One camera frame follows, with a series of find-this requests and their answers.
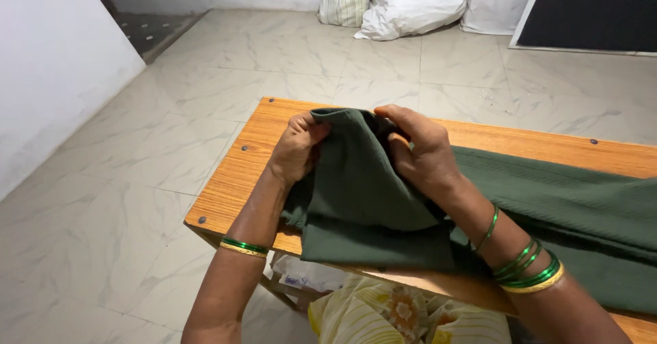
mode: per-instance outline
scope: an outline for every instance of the bangle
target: bangle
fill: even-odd
[[[556,258],[554,253],[551,251],[547,250],[547,253],[550,255],[550,264],[547,266],[543,272],[538,273],[530,278],[524,279],[524,280],[519,280],[519,281],[511,281],[511,282],[506,282],[504,283],[504,286],[508,286],[509,288],[529,288],[530,286],[534,286],[538,283],[542,283],[552,276],[558,271],[559,268],[559,260]]]
[[[497,222],[497,213],[499,213],[499,207],[495,204],[493,204],[493,206],[495,207],[495,214],[493,215],[493,222],[491,222],[491,225],[488,228],[488,233],[486,234],[486,237],[484,238],[484,240],[481,242],[481,244],[479,244],[479,246],[477,248],[474,249],[474,253],[477,253],[477,251],[479,251],[481,249],[481,247],[484,246],[486,241],[488,239],[490,239],[491,234],[493,233],[493,229],[495,228],[495,223]]]
[[[536,249],[534,249],[533,255],[531,255],[531,257],[527,261],[525,261],[525,263],[520,265],[520,267],[517,268],[516,270],[511,271],[511,273],[508,273],[508,274],[506,274],[502,277],[496,278],[497,282],[502,283],[504,281],[508,281],[510,279],[513,279],[517,275],[521,274],[522,271],[525,271],[530,266],[530,264],[532,264],[534,262],[536,257],[538,257],[538,255],[541,254],[542,249],[543,249],[543,246],[541,245],[541,242],[537,240],[536,241]]]
[[[534,286],[529,286],[527,288],[510,288],[507,286],[502,285],[502,289],[505,289],[505,291],[508,291],[509,293],[515,293],[515,294],[527,294],[527,293],[535,293],[536,291],[541,291],[543,289],[547,289],[557,283],[559,280],[561,280],[561,276],[564,275],[565,268],[564,265],[559,261],[558,265],[558,270],[554,274],[554,276],[550,277],[546,281],[542,283],[538,283]]]
[[[259,247],[259,246],[254,246],[252,244],[242,243],[241,241],[237,241],[235,239],[230,239],[226,236],[224,236],[223,239],[221,239],[221,242],[226,243],[229,246],[234,246],[234,247],[237,247],[237,248],[246,249],[248,251],[254,251],[256,253],[267,254],[269,252],[269,249],[267,249],[265,247]]]
[[[531,248],[533,248],[533,245],[534,245],[535,242],[536,242],[536,240],[534,238],[530,238],[529,245],[527,246],[527,248],[525,248],[522,251],[522,253],[518,256],[518,258],[516,258],[515,261],[513,261],[513,262],[507,264],[506,266],[504,266],[502,269],[500,269],[496,273],[493,273],[493,276],[497,278],[501,274],[505,273],[511,267],[514,267],[516,264],[519,264],[525,258],[525,256],[527,256],[527,253],[530,252]]]
[[[226,248],[226,249],[232,250],[232,251],[236,251],[237,253],[242,253],[242,254],[252,255],[252,256],[258,256],[260,258],[267,258],[267,253],[259,253],[259,252],[255,252],[255,251],[250,251],[250,250],[245,249],[245,248],[232,246],[230,244],[226,244],[224,241],[219,243],[219,247]]]

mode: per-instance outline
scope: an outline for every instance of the hand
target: hand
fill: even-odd
[[[293,116],[274,147],[267,166],[275,177],[291,186],[301,180],[314,165],[312,147],[331,131],[327,123],[317,124],[310,112]]]
[[[395,133],[388,137],[397,172],[442,207],[441,203],[467,181],[456,165],[447,129],[394,104],[377,107],[374,113],[389,119],[408,135],[409,140]]]

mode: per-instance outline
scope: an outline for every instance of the dark green cloth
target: dark green cloth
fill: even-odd
[[[283,216],[302,231],[301,259],[409,266],[488,276],[444,213],[394,172],[389,121],[355,109],[317,109],[333,126],[315,171],[293,187]],[[657,313],[657,179],[590,171],[453,147],[484,195],[554,251],[591,295]]]

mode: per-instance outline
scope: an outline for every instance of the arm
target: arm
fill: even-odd
[[[456,165],[448,133],[440,124],[410,109],[396,105],[378,107],[375,113],[393,121],[414,143],[405,138],[389,138],[398,172],[438,204],[475,246],[488,233],[494,207],[465,178]],[[527,247],[530,236],[499,211],[497,224],[479,254],[493,269],[513,261]],[[540,273],[550,263],[543,250],[524,271],[524,276]],[[566,273],[553,286],[525,294],[508,293],[525,326],[547,343],[630,343],[612,317]]]
[[[226,236],[270,248],[283,203],[311,168],[311,148],[329,133],[310,113],[294,116]],[[241,343],[241,321],[266,260],[218,248],[187,318],[182,343]]]

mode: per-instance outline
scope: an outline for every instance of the marble tile floor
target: marble tile floor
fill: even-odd
[[[355,32],[216,10],[177,40],[0,203],[0,343],[179,342],[213,255],[181,221],[262,96],[657,145],[657,58]],[[244,327],[316,342],[262,288]]]

